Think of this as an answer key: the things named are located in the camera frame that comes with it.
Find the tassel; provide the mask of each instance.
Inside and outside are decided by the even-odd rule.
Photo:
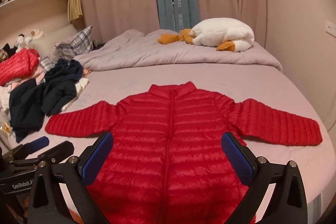
[[[68,0],[68,21],[73,21],[83,16],[80,0]]]

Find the metal screw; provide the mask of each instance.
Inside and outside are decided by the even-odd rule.
[[[261,164],[265,164],[267,160],[265,157],[258,157],[258,162],[260,162]]]
[[[291,167],[297,167],[296,162],[293,161],[293,160],[291,160],[291,161],[289,162],[289,165],[290,165]]]
[[[43,166],[45,166],[45,161],[44,160],[40,161],[40,163],[39,163],[39,167],[43,167]]]
[[[77,157],[76,156],[71,156],[70,158],[69,158],[69,162],[71,163],[71,164],[74,164],[76,161],[77,161]]]

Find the jacket sleeve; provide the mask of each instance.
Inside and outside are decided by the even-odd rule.
[[[127,97],[117,105],[100,101],[82,110],[58,114],[50,118],[45,131],[67,137],[87,137],[111,131],[127,114],[130,104],[131,99]]]
[[[230,101],[227,106],[222,101],[223,98],[217,96],[217,108],[243,136],[288,146],[318,145],[322,142],[319,125],[310,118],[273,109],[254,99],[241,103]]]

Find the plaid pillow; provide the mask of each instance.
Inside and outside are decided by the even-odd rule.
[[[46,57],[41,59],[40,66],[42,67],[44,72],[47,72],[50,69],[52,69],[55,66],[55,64],[51,61],[49,56],[46,56]]]
[[[51,60],[55,63],[60,58],[71,60],[76,55],[91,52],[93,49],[91,29],[92,26],[86,27],[74,36],[56,44]]]

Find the pile of clothes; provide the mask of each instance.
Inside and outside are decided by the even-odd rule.
[[[59,59],[44,71],[36,50],[12,51],[11,57],[0,63],[0,106],[20,142],[42,128],[45,115],[66,110],[88,79],[83,78],[87,71],[76,60]]]

